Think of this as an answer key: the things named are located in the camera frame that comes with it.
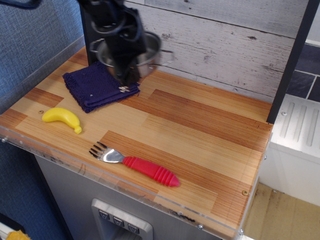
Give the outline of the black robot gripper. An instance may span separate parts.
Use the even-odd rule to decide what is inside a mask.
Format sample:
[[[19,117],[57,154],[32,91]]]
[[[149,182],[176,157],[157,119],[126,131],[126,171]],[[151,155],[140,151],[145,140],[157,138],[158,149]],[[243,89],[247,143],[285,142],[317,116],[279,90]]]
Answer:
[[[121,85],[140,80],[137,57],[147,51],[146,38],[138,10],[123,0],[79,0],[91,15],[92,27],[100,34],[114,60],[115,78]]]

